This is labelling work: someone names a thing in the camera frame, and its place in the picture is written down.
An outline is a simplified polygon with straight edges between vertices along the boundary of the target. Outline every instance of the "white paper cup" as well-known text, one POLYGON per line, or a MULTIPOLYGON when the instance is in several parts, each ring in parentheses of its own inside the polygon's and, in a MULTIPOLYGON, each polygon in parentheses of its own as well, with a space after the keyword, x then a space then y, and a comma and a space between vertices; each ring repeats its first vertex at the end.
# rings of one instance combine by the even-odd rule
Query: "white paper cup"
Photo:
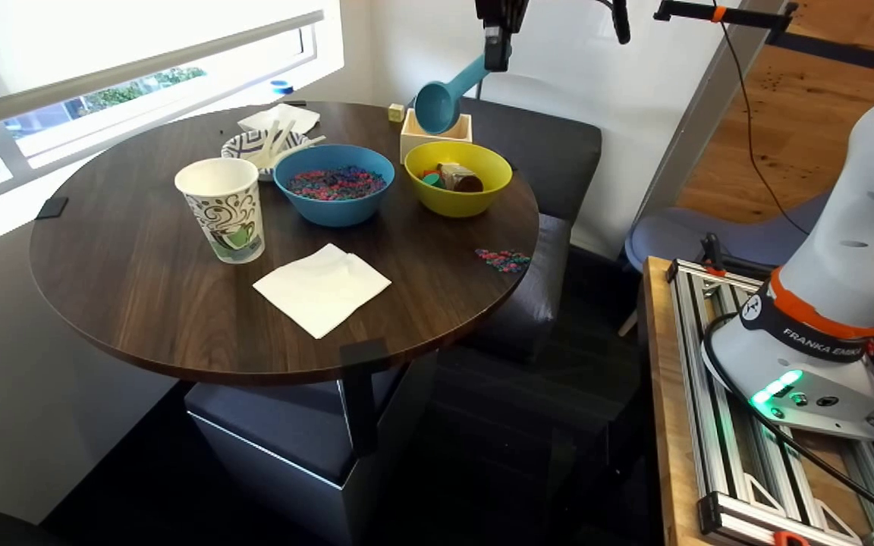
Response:
POLYGON ((226 265, 248 265, 265 251, 257 167, 244 156, 204 156, 174 177, 208 242, 226 265))

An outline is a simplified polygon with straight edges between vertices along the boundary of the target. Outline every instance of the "napkin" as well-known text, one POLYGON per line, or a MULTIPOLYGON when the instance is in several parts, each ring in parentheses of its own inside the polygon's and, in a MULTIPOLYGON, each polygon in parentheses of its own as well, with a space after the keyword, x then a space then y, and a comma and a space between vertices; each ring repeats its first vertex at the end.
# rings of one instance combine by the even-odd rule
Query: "napkin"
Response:
POLYGON ((275 267, 256 281, 256 290, 316 339, 342 323, 383 289, 388 289, 386 276, 334 242, 322 245, 316 254, 275 267))
POLYGON ((265 111, 240 117, 237 127, 244 127, 244 130, 274 130, 275 124, 289 127, 289 122, 293 122, 293 134, 310 134, 318 124, 318 111, 302 108, 302 106, 293 106, 293 102, 275 102, 275 106, 269 106, 265 111))

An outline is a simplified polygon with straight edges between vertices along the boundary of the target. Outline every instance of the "window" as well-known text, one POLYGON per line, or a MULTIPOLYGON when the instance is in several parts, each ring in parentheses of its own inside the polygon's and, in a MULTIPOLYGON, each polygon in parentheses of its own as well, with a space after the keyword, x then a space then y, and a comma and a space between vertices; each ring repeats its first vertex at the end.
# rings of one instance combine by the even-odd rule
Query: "window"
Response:
POLYGON ((340 7, 322 7, 316 25, 0 117, 0 193, 221 97, 256 89, 275 99, 274 78, 304 89, 340 69, 340 7))

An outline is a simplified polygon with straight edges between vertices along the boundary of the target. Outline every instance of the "cable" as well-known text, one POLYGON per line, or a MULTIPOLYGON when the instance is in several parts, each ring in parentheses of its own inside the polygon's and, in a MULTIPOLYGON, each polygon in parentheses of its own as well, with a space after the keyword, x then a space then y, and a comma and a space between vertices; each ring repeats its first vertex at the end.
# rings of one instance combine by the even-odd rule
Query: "cable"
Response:
POLYGON ((780 213, 780 216, 782 216, 782 217, 786 217, 799 233, 806 235, 806 228, 799 225, 799 221, 786 213, 786 207, 780 204, 780 197, 773 193, 769 177, 765 177, 762 167, 758 167, 757 142, 753 142, 753 102, 751 102, 751 97, 748 97, 748 74, 743 74, 743 62, 742 62, 742 56, 739 56, 734 41, 732 41, 732 30, 729 30, 729 25, 722 20, 720 28, 722 28, 722 41, 726 41, 726 47, 732 51, 734 72, 739 72, 739 85, 742 85, 743 122, 748 122, 748 156, 751 156, 751 167, 753 167, 753 174, 762 178, 769 197, 771 197, 773 207, 778 207, 778 213, 780 213))
POLYGON ((864 496, 867 503, 874 503, 874 493, 864 490, 863 484, 851 482, 845 473, 838 473, 831 463, 825 463, 820 454, 802 450, 789 434, 780 431, 778 420, 771 420, 765 412, 758 412, 757 407, 751 407, 751 400, 743 397, 743 391, 732 382, 732 377, 722 370, 715 350, 712 350, 712 334, 715 327, 722 327, 729 318, 734 318, 739 311, 720 316, 708 323, 703 331, 703 350, 711 358, 711 370, 722 378, 722 386, 734 395, 734 400, 753 412, 780 441, 791 444, 799 454, 805 454, 809 463, 817 463, 820 469, 825 469, 830 476, 836 476, 838 482, 845 482, 847 487, 852 487, 859 496, 864 496))

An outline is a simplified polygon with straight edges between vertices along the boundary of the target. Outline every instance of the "floor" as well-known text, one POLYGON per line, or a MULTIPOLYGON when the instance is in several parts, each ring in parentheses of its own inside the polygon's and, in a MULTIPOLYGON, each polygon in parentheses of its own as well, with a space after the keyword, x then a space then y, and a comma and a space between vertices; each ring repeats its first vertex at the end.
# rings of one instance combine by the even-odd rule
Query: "floor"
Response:
MULTIPOLYGON (((482 372, 475 367, 436 367, 430 404, 363 543, 660 543, 649 453, 628 457, 639 463, 621 482, 575 493, 582 467, 608 467, 582 460, 608 450, 601 431, 642 388, 644 348, 616 335, 635 298, 635 273, 575 251, 556 334, 503 386, 528 386, 524 395, 475 388, 469 372, 482 372)), ((185 386, 174 388, 44 528, 75 546, 316 546, 237 490, 185 418, 181 395, 185 386)))

